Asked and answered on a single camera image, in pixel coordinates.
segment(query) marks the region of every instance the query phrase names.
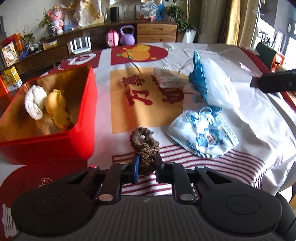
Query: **red plastic bin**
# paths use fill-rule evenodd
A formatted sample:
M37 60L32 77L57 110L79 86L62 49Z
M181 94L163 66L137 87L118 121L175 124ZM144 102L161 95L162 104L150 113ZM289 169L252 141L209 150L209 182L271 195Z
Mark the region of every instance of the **red plastic bin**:
M42 135L26 112L24 96L37 84L47 91L63 90L74 127ZM0 153L11 164L44 164L86 160L94 152L97 88L90 66L35 78L18 91L0 119Z

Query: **orange square print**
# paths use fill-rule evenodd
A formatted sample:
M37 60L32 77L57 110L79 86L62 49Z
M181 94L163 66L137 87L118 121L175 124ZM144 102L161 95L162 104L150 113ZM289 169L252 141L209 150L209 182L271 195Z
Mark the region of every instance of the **orange square print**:
M182 113L183 91L161 89L153 68L129 68L110 72L112 133L140 126L170 125Z

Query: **pink stuffed toy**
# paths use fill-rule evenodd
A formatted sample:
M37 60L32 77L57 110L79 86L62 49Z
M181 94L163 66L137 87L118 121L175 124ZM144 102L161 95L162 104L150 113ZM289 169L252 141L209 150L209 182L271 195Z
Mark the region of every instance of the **pink stuffed toy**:
M60 20L62 9L54 6L53 11L49 11L47 15L52 19L52 25L56 27L57 34L61 34L63 32L62 27L64 26L64 21Z

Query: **face mask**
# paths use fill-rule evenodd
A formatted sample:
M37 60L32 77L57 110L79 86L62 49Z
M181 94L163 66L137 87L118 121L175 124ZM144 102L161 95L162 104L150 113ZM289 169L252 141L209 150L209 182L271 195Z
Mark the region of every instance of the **face mask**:
M170 125L167 134L180 146L203 158L218 158L239 143L221 113L210 107L202 108L199 113L183 112Z

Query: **purple kettlebell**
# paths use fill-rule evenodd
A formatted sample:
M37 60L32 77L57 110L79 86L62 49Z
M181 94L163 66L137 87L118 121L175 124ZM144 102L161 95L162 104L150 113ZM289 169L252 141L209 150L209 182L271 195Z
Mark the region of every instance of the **purple kettlebell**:
M131 34L125 34L122 30L125 29L125 28L132 28L133 29L133 32ZM135 32L135 28L134 26L132 25L125 25L125 26L122 26L120 28L120 33L121 33L121 38L120 38L120 43L123 45L123 46L126 46L126 45L134 45L135 44L135 38L133 37L133 34Z

